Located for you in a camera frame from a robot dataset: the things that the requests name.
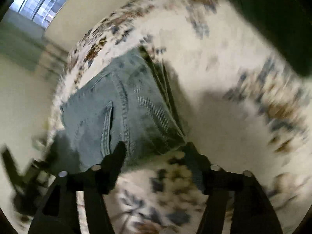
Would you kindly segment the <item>blue denim shorts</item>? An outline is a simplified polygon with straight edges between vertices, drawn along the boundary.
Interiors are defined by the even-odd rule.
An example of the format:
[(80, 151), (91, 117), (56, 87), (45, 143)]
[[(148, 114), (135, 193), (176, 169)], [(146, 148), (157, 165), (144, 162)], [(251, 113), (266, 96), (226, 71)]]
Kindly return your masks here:
[(185, 142), (166, 69), (143, 47), (114, 58), (60, 107), (52, 171), (79, 173), (126, 146), (125, 167)]

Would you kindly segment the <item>floral bed quilt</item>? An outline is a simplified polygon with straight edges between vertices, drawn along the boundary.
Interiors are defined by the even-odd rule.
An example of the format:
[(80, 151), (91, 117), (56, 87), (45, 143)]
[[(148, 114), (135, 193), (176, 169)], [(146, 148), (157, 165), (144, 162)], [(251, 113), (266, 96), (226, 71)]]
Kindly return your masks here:
[(62, 104), (138, 45), (167, 70), (186, 140), (230, 172), (250, 170), (284, 233), (311, 207), (311, 79), (297, 75), (229, 0), (67, 0), (45, 37), (68, 51)]

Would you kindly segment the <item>left green curtain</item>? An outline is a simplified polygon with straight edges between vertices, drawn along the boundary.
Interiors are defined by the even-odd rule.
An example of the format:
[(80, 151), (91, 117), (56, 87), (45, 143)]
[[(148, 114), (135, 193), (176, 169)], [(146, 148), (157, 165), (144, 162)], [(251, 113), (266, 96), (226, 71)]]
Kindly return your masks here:
[(68, 52), (44, 37), (45, 29), (15, 11), (1, 20), (1, 54), (47, 80), (62, 75)]

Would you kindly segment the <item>dark green blanket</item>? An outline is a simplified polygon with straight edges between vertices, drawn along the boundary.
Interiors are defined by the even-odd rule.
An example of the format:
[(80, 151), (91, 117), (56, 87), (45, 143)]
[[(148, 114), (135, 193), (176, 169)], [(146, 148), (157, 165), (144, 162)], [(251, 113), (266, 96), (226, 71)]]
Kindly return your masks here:
[(230, 0), (300, 75), (311, 75), (311, 0)]

